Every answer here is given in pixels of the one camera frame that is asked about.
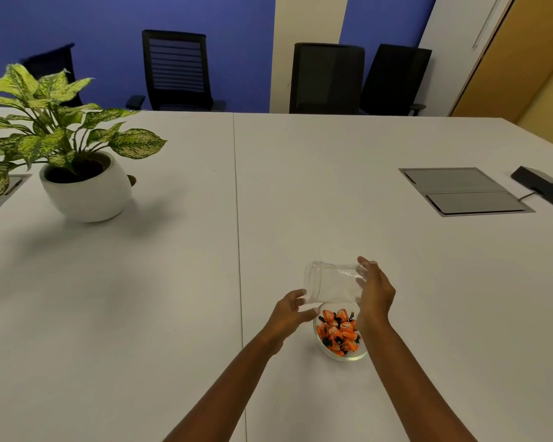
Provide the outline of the person's right hand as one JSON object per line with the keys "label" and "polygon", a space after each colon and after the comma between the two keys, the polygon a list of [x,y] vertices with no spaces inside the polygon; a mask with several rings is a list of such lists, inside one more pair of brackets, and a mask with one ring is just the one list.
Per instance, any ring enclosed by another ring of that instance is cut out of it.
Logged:
{"label": "person's right hand", "polygon": [[358,272],[370,274],[370,298],[357,300],[360,308],[357,324],[360,331],[367,334],[373,329],[389,325],[389,312],[396,290],[376,261],[359,256],[357,262]]}

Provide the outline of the person's left hand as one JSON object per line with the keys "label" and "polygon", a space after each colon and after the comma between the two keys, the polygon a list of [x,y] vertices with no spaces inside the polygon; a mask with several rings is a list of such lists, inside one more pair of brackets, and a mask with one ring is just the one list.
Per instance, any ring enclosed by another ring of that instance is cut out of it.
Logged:
{"label": "person's left hand", "polygon": [[290,291],[275,305],[263,333],[276,351],[280,350],[284,341],[302,324],[301,308],[306,304],[306,294],[304,289]]}

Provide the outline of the clear glass jar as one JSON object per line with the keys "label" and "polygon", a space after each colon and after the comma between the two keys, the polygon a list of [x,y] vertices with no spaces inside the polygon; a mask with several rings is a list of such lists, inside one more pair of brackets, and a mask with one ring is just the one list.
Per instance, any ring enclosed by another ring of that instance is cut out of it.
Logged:
{"label": "clear glass jar", "polygon": [[335,265],[322,261],[304,270],[306,304],[352,304],[357,306],[361,289],[355,282],[359,265]]}

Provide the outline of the person's right forearm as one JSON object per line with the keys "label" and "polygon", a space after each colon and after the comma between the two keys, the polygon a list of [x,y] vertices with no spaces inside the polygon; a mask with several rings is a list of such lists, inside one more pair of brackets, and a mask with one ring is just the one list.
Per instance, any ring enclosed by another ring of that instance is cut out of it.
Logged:
{"label": "person's right forearm", "polygon": [[384,316],[357,319],[371,362],[410,442],[478,442]]}

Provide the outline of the person's left forearm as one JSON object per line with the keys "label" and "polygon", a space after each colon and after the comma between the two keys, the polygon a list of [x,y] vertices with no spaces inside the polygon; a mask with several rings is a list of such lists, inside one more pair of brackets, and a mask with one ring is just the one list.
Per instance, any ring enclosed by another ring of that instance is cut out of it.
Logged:
{"label": "person's left forearm", "polygon": [[265,327],[163,442],[229,442],[270,359],[287,334]]}

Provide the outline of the pile of orange wrapped candies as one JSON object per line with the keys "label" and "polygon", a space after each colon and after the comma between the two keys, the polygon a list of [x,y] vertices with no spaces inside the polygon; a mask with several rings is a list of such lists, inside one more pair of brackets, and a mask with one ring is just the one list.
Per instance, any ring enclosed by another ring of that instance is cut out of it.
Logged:
{"label": "pile of orange wrapped candies", "polygon": [[354,360],[362,356],[362,336],[356,326],[357,312],[348,308],[322,309],[314,320],[319,344],[337,359]]}

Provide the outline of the clear glass bowl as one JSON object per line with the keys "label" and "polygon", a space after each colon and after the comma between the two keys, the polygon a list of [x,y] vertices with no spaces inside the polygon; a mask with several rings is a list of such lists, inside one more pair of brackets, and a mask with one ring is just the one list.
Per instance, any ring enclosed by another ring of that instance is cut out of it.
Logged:
{"label": "clear glass bowl", "polygon": [[352,303],[320,303],[313,320],[315,340],[326,356],[341,362],[355,362],[367,355],[357,327],[359,307]]}

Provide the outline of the black flat desk device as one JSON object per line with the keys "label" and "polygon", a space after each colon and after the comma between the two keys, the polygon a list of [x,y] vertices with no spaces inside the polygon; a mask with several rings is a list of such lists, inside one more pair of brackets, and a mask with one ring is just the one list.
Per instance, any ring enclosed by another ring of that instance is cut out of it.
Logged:
{"label": "black flat desk device", "polygon": [[526,166],[519,166],[510,177],[553,206],[553,177]]}

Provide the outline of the black mesh-back office chair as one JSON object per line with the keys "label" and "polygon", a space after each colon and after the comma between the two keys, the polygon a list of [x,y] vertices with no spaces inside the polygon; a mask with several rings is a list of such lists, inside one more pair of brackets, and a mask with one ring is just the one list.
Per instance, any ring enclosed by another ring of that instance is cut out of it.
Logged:
{"label": "black mesh-back office chair", "polygon": [[361,46],[296,43],[289,113],[358,115],[365,55]]}
{"label": "black mesh-back office chair", "polygon": [[361,91],[361,112],[417,117],[426,108],[415,98],[431,55],[430,49],[381,44]]}

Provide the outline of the white round plant pot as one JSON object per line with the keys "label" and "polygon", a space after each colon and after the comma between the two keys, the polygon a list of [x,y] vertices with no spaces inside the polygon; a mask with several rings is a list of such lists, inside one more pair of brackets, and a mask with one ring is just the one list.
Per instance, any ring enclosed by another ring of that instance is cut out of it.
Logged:
{"label": "white round plant pot", "polygon": [[46,164],[39,172],[54,207],[67,219],[104,222],[119,215],[132,199],[132,183],[120,163],[99,151],[76,168],[80,174]]}

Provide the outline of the wooden door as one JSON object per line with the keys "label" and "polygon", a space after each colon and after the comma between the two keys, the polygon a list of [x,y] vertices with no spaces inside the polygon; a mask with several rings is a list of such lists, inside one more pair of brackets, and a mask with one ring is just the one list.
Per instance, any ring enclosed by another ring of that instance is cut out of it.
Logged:
{"label": "wooden door", "polygon": [[553,0],[513,0],[452,117],[517,123],[553,73]]}

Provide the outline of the black slatted-back office chair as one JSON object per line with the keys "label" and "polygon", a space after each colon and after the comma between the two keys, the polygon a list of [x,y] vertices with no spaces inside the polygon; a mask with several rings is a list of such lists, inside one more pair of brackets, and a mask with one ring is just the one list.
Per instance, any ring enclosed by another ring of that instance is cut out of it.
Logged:
{"label": "black slatted-back office chair", "polygon": [[206,35],[146,29],[141,38],[152,110],[226,111],[226,101],[212,95]]}

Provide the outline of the green variegated leafy plant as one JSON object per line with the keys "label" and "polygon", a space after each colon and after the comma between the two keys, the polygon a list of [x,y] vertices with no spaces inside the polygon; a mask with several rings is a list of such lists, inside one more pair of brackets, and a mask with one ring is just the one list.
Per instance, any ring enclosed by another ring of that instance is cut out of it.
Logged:
{"label": "green variegated leafy plant", "polygon": [[0,130],[15,132],[0,138],[0,196],[9,187],[9,174],[26,165],[49,164],[76,170],[91,154],[110,148],[121,157],[141,160],[158,153],[166,144],[152,131],[130,128],[121,131],[124,121],[109,128],[104,122],[129,117],[136,110],[103,109],[95,103],[67,107],[92,78],[68,83],[66,70],[36,80],[21,64],[9,64],[0,77],[0,107],[19,114],[0,116]]}

